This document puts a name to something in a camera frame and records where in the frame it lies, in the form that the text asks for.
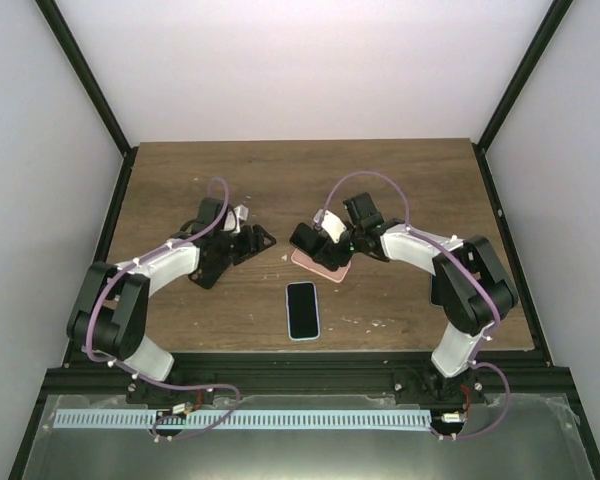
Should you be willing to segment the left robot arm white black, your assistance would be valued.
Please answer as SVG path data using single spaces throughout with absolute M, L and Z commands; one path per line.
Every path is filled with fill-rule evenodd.
M 149 391 L 161 403 L 176 402 L 185 381 L 171 370 L 173 355 L 146 334 L 149 299 L 181 277 L 209 290 L 229 267 L 276 244 L 247 219 L 246 206 L 206 197 L 197 216 L 155 250 L 117 264 L 93 263 L 69 317 L 68 338 L 96 361 L 121 363 L 149 379 Z

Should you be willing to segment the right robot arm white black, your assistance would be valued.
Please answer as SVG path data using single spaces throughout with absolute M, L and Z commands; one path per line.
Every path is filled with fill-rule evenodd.
M 490 241 L 484 236 L 444 237 L 386 219 L 364 192 L 344 201 L 347 221 L 318 210 L 312 231 L 319 237 L 311 259 L 332 269 L 363 254 L 381 262 L 403 262 L 431 275 L 435 303 L 447 326 L 431 354 L 434 371 L 424 378 L 427 396 L 438 403 L 460 390 L 459 376 L 477 364 L 481 347 L 518 304 L 519 295 Z

